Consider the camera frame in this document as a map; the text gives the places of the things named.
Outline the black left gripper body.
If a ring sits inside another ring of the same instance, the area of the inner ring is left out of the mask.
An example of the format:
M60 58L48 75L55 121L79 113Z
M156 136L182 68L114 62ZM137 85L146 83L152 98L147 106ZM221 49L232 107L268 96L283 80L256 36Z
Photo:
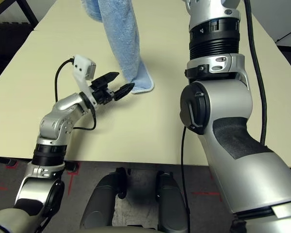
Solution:
M90 85L92 95L98 105L105 105L113 100L114 92L108 88L108 83L105 81L92 81Z

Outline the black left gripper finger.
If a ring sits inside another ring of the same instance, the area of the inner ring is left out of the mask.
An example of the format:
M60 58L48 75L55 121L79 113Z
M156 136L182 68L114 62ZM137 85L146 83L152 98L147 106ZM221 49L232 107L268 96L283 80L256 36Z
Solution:
M117 76L119 72L109 72L106 73L97 79L93 80L91 83L91 88L107 88L108 83L112 82Z
M127 83L114 92L113 99L120 100L125 97L135 86L135 83Z

